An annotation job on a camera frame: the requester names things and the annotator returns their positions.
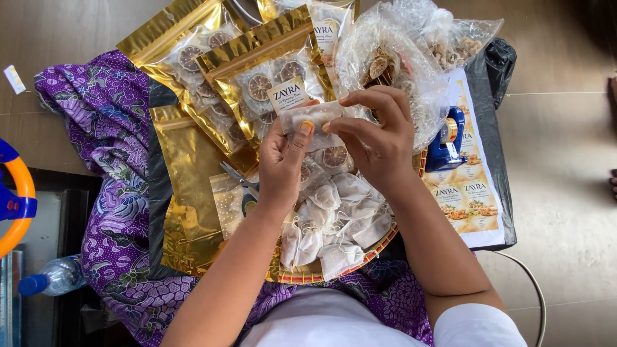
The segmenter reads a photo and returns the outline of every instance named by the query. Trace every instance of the tape roll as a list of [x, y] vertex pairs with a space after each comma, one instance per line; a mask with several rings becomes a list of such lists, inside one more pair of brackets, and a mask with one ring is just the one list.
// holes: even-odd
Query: tape roll
[[439, 140], [441, 143], [453, 142], [458, 135], [457, 121], [452, 118], [446, 118], [445, 124], [441, 128]]

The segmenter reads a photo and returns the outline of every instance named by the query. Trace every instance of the batik cloth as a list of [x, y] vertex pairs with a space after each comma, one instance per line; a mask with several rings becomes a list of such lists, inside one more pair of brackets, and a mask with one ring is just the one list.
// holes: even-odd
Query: batik cloth
[[[35, 76], [42, 106], [64, 119], [87, 168], [103, 178], [81, 247], [88, 284], [143, 346], [158, 346], [198, 282], [148, 280], [148, 77], [120, 52]], [[404, 261], [375, 261], [321, 286], [345, 291], [384, 324], [433, 345], [423, 292]], [[244, 331], [295, 285], [265, 282]]]

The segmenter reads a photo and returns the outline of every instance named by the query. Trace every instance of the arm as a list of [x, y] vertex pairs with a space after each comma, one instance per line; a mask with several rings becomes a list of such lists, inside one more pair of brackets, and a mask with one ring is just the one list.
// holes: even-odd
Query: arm
[[504, 310], [482, 267], [413, 171], [414, 125], [407, 95], [374, 86], [354, 91], [340, 103], [376, 110], [383, 125], [338, 118], [326, 124], [325, 131], [343, 139], [358, 169], [392, 207], [407, 260], [424, 289], [431, 325], [459, 304], [481, 303]]
[[228, 347], [236, 341], [263, 285], [283, 220], [298, 199], [300, 167], [312, 133], [312, 124], [303, 123], [288, 144], [280, 122], [272, 124], [260, 148], [257, 206], [186, 298], [161, 347]]

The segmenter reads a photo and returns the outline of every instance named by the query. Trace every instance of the wooden floor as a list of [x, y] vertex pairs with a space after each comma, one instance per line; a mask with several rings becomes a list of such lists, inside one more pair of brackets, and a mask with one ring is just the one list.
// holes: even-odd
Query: wooden floor
[[[113, 49], [168, 3], [2, 0], [0, 67], [15, 65], [33, 90], [34, 74]], [[364, 0], [362, 8], [373, 3]], [[608, 176], [617, 167], [617, 135], [607, 84], [616, 71], [617, 2], [437, 3], [459, 18], [503, 17], [499, 36], [518, 53], [497, 111], [519, 240], [506, 253], [527, 264], [546, 297], [543, 346], [615, 346], [617, 202]], [[85, 173], [60, 117], [43, 112], [34, 93], [16, 96], [0, 79], [0, 137], [29, 166]], [[479, 252], [478, 259], [532, 346], [539, 309], [531, 282], [497, 254]]]

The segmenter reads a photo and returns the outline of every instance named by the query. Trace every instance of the hand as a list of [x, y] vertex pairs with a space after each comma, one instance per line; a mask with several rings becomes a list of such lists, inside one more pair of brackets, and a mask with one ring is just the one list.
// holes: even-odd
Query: hand
[[387, 199], [400, 190], [403, 182], [417, 177], [412, 159], [415, 131], [405, 92], [390, 86], [372, 86], [351, 92], [339, 103], [376, 110], [383, 124], [379, 128], [365, 119], [340, 117], [323, 126], [325, 132], [341, 137], [356, 167], [373, 187]]
[[259, 148], [257, 206], [285, 214], [293, 207], [300, 193], [300, 168], [314, 130], [313, 123], [302, 122], [293, 141], [289, 142], [280, 119], [272, 123]]

